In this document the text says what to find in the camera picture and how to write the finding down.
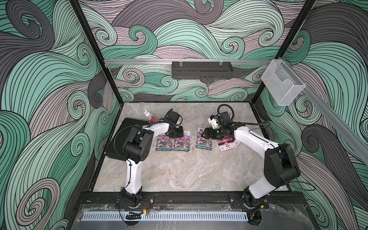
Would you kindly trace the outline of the purple flower seed packet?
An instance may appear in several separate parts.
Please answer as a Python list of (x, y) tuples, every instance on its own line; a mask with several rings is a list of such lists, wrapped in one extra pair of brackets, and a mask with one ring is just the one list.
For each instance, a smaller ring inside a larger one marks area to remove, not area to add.
[(195, 142), (195, 147), (197, 149), (203, 149), (212, 151), (213, 150), (213, 140), (212, 139), (205, 139), (202, 137), (202, 133), (204, 132), (204, 129), (199, 127), (197, 129), (197, 137)]
[(160, 134), (157, 139), (156, 151), (172, 151), (173, 139), (167, 135)]
[(173, 151), (190, 152), (190, 132), (184, 131), (184, 136), (173, 140)]

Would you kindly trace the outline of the pink carnation seed packet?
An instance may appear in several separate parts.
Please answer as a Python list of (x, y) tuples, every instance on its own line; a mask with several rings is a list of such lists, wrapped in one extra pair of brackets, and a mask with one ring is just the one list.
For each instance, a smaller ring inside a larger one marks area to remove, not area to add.
[(223, 140), (218, 140), (218, 146), (221, 151), (227, 151), (237, 148), (241, 144), (240, 141), (234, 140), (230, 137), (226, 137)]

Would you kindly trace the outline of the purple flower seed packet front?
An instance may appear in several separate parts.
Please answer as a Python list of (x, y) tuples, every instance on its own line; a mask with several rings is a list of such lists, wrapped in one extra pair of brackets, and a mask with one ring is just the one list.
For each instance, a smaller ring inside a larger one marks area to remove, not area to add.
[(172, 151), (173, 139), (167, 135), (160, 134), (157, 139), (156, 151)]

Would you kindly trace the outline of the purple flower seed packet back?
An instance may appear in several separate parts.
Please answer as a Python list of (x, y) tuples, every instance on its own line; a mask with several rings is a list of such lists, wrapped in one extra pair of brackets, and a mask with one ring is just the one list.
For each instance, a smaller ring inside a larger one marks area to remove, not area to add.
[(203, 149), (212, 151), (213, 150), (213, 140), (212, 139), (205, 139), (202, 137), (202, 133), (204, 132), (204, 129), (199, 127), (197, 129), (197, 137), (195, 142), (195, 147), (197, 149)]

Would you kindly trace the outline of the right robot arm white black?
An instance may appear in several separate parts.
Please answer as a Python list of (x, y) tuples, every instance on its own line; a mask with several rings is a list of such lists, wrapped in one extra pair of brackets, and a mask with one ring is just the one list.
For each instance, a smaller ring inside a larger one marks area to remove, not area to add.
[(266, 195), (288, 184), (301, 174), (296, 156), (288, 144), (278, 144), (270, 141), (254, 133), (247, 126), (234, 123), (218, 129), (207, 127), (201, 137), (213, 140), (230, 137), (244, 143), (263, 158), (263, 176), (245, 188), (242, 196), (245, 206), (249, 209), (255, 209), (266, 204)]

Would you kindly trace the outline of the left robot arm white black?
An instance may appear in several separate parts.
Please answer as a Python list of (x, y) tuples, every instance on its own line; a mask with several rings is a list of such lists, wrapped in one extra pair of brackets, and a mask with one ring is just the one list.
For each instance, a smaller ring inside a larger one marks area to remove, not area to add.
[(165, 134), (176, 139), (184, 136), (184, 128), (168, 121), (144, 126), (132, 126), (122, 147), (126, 164), (126, 184), (121, 189), (122, 197), (132, 207), (140, 205), (142, 193), (142, 163), (150, 153), (153, 138)]

